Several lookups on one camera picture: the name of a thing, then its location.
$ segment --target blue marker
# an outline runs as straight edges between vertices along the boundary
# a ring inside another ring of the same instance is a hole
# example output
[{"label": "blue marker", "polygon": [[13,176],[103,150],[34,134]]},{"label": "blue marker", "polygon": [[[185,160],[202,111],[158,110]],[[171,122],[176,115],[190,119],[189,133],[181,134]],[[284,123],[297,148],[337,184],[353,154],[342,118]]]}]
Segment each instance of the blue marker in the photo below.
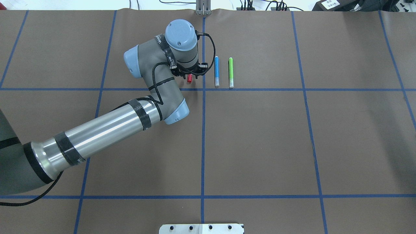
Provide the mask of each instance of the blue marker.
[{"label": "blue marker", "polygon": [[215,62],[215,66],[214,66],[214,69],[215,69],[215,87],[218,87],[218,86],[220,86],[220,59],[218,58],[218,56],[215,56],[215,59],[214,59],[214,62]]}]

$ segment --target blue tape line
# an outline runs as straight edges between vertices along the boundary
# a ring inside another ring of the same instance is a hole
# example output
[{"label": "blue tape line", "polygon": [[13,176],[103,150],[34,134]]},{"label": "blue tape line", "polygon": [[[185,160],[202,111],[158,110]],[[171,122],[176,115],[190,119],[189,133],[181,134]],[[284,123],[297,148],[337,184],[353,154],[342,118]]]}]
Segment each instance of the blue tape line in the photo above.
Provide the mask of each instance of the blue tape line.
[{"label": "blue tape line", "polygon": [[206,91],[303,91],[300,88],[208,88]]},{"label": "blue tape line", "polygon": [[406,100],[407,109],[409,110],[410,117],[412,118],[413,127],[416,130],[416,121],[413,115],[412,108],[410,107],[409,100],[406,95],[406,90],[404,89],[403,81],[401,80],[399,69],[397,68],[396,60],[394,59],[393,52],[390,47],[389,39],[387,37],[386,28],[384,27],[383,17],[381,16],[381,11],[379,11],[380,23],[381,27],[383,28],[384,38],[386,39],[387,48],[389,49],[391,60],[393,61],[394,69],[396,70],[397,78],[399,79],[401,90],[403,91],[404,99]]},{"label": "blue tape line", "polygon": [[10,91],[99,91],[100,88],[0,88]]},{"label": "blue tape line", "polygon": [[19,33],[17,34],[16,40],[15,40],[15,44],[13,45],[12,51],[10,52],[9,60],[7,61],[6,68],[4,69],[3,76],[0,80],[0,88],[1,88],[1,86],[3,86],[3,82],[4,82],[4,79],[6,78],[7,70],[9,70],[9,66],[10,66],[10,63],[12,61],[13,54],[15,53],[17,42],[19,41],[20,34],[22,34],[23,26],[25,25],[28,14],[29,14],[29,10],[26,11],[25,17],[23,18],[22,25],[20,26]]},{"label": "blue tape line", "polygon": [[[5,91],[101,91],[101,88],[0,88]],[[103,91],[148,91],[148,88],[103,88]],[[203,91],[203,88],[180,88],[181,91]],[[355,88],[206,88],[205,91],[357,91],[357,92],[402,92],[402,89],[355,89]]]},{"label": "blue tape line", "polygon": [[291,11],[291,14],[292,14],[293,32],[295,34],[297,61],[299,63],[300,79],[302,81],[302,88],[303,88],[303,99],[305,100],[306,116],[307,116],[308,126],[309,126],[309,136],[310,136],[311,143],[312,143],[312,152],[313,152],[314,164],[315,164],[316,181],[317,181],[317,184],[318,184],[318,192],[319,192],[319,196],[320,196],[319,201],[321,203],[322,222],[323,222],[323,225],[324,225],[324,232],[325,232],[325,234],[328,234],[327,219],[326,219],[326,216],[325,216],[324,199],[322,198],[321,179],[319,177],[318,160],[317,160],[317,157],[316,157],[315,142],[314,142],[314,139],[313,139],[312,124],[311,124],[311,119],[310,119],[310,114],[309,114],[309,106],[308,106],[308,101],[307,101],[307,96],[306,96],[306,87],[305,87],[305,80],[304,80],[304,77],[303,77],[302,61],[300,59],[299,42],[297,40],[295,15],[293,14],[293,11]]},{"label": "blue tape line", "polygon": [[[35,199],[38,195],[2,195],[0,199]],[[42,199],[79,199],[80,196],[71,195],[46,195]]]},{"label": "blue tape line", "polygon": [[84,196],[84,199],[201,199],[199,195],[176,196]]},{"label": "blue tape line", "polygon": [[[205,32],[205,17],[202,18],[202,32]],[[202,37],[202,62],[205,62],[205,37]],[[201,223],[205,223],[204,195],[205,195],[205,75],[202,76],[202,145],[201,145]]]},{"label": "blue tape line", "polygon": [[[101,97],[102,97],[102,93],[103,93],[103,89],[104,89],[105,74],[106,74],[106,71],[107,71],[108,57],[110,56],[111,40],[113,39],[113,32],[114,32],[114,25],[116,23],[116,16],[117,16],[117,11],[115,10],[114,15],[113,15],[113,23],[111,25],[110,38],[109,38],[109,41],[108,41],[107,54],[106,54],[105,63],[104,63],[103,76],[102,76],[101,87],[100,87],[100,94],[98,96],[97,109],[95,111],[95,117],[96,118],[98,117],[98,112],[99,112],[100,104],[101,104]],[[85,172],[84,172],[84,179],[82,181],[81,197],[79,199],[77,219],[75,220],[74,234],[76,234],[78,232],[79,218],[81,216],[82,202],[83,202],[83,196],[84,196],[84,192],[85,192],[85,184],[87,182],[89,162],[90,162],[90,160],[87,159],[87,164],[85,166]]]},{"label": "blue tape line", "polygon": [[[34,199],[37,195],[1,195],[0,199]],[[204,195],[204,199],[325,199],[330,198],[416,198],[416,194],[323,194],[323,195]],[[42,199],[80,199],[81,196],[46,195]],[[161,195],[161,196],[83,196],[83,199],[201,199],[200,195]]]},{"label": "blue tape line", "polygon": [[323,198],[383,198],[383,197],[416,197],[416,194],[327,194]]}]

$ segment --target silver arm segment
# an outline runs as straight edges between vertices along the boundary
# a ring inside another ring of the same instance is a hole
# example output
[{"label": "silver arm segment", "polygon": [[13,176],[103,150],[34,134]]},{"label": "silver arm segment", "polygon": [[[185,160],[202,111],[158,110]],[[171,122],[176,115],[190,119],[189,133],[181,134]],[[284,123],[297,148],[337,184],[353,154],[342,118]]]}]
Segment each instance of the silver arm segment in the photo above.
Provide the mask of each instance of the silver arm segment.
[{"label": "silver arm segment", "polygon": [[152,39],[130,49],[126,52],[128,56],[124,56],[131,73],[136,78],[143,77],[151,98],[130,100],[120,108],[44,142],[22,145],[0,110],[0,195],[39,188],[55,180],[63,170],[161,120],[171,124],[186,117],[189,109],[173,79],[171,68],[174,66],[154,66],[173,57],[188,70],[199,69],[196,41],[195,30],[189,22],[172,21],[166,29],[165,48],[160,40]]}]

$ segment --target black device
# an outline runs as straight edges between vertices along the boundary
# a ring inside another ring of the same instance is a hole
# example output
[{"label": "black device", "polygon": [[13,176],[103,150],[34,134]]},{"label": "black device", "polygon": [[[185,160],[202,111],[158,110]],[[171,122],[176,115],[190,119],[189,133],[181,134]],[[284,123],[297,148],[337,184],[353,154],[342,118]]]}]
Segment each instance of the black device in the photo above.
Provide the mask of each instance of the black device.
[{"label": "black device", "polygon": [[353,11],[357,4],[357,11],[397,11],[399,0],[321,0],[315,3],[312,11]]}]

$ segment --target black cable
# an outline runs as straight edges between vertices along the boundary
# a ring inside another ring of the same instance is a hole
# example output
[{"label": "black cable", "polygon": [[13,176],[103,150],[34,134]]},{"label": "black cable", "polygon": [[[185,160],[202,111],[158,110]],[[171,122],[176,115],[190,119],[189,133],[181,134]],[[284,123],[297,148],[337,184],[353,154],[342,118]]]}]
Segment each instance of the black cable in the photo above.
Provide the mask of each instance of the black cable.
[{"label": "black cable", "polygon": [[166,3],[166,4],[169,4],[169,3],[196,4],[196,2],[162,2],[161,0],[159,0],[159,2],[161,2],[161,3]]},{"label": "black cable", "polygon": [[35,201],[37,201],[37,200],[41,199],[43,196],[45,196],[45,195],[46,195],[49,191],[51,191],[51,189],[52,189],[52,188],[55,186],[55,184],[58,182],[59,178],[61,178],[62,173],[63,173],[63,171],[62,171],[61,173],[59,173],[58,177],[57,177],[57,178],[56,178],[56,180],[55,180],[55,181],[51,184],[51,186],[49,186],[49,188],[48,188],[45,192],[43,192],[41,195],[39,195],[39,196],[38,196],[38,197],[36,197],[35,199],[30,200],[30,201],[28,201],[28,202],[23,202],[23,203],[0,202],[0,206],[6,206],[6,207],[22,207],[22,206],[25,206],[25,205],[32,204],[33,202],[35,202]]},{"label": "black cable", "polygon": [[[137,101],[141,101],[141,100],[143,100],[143,101],[152,101],[152,102],[155,102],[155,103],[157,103],[157,104],[163,105],[163,100],[162,100],[162,97],[160,96],[159,90],[158,90],[157,85],[156,85],[155,69],[156,69],[156,67],[158,67],[159,65],[169,65],[169,64],[170,64],[170,63],[168,63],[168,62],[159,62],[159,63],[156,63],[156,64],[153,66],[153,68],[152,68],[152,81],[153,81],[153,86],[155,87],[155,91],[156,91],[157,97],[159,98],[159,100],[160,100],[160,101],[158,101],[158,100],[156,100],[156,99],[154,99],[154,98],[149,98],[149,97],[140,97],[140,98],[136,98],[136,100],[137,100]],[[117,106],[116,108],[112,109],[111,111],[116,110],[116,109],[118,109],[118,108],[120,108],[120,107],[123,107],[123,106],[125,106],[125,105],[127,105],[127,104],[128,104],[128,102],[125,102],[125,103],[123,103],[123,104],[121,104],[121,105]]]},{"label": "black cable", "polygon": [[279,6],[278,6],[278,7],[276,7],[276,10],[280,10],[280,9],[282,9],[283,7],[285,7],[285,6],[284,6],[284,4],[285,4],[285,3],[284,3],[283,1],[281,1],[281,2],[280,2],[280,4],[279,4]]},{"label": "black cable", "polygon": [[275,3],[276,3],[276,8],[277,8],[277,5],[278,5],[279,3],[278,3],[277,1],[270,1],[270,2],[269,2],[269,4],[267,5],[267,7],[266,7],[266,9],[265,9],[265,10],[269,9],[270,4],[272,4],[273,2],[275,2]]},{"label": "black cable", "polygon": [[282,10],[283,10],[283,9],[288,9],[288,8],[294,8],[294,9],[298,9],[298,10],[304,11],[304,10],[302,10],[302,9],[300,9],[300,8],[297,8],[297,7],[284,7],[284,8],[282,8]]},{"label": "black cable", "polygon": [[253,8],[253,0],[251,0],[251,1],[249,0],[248,2],[250,3],[250,10],[254,10],[254,8]]}]

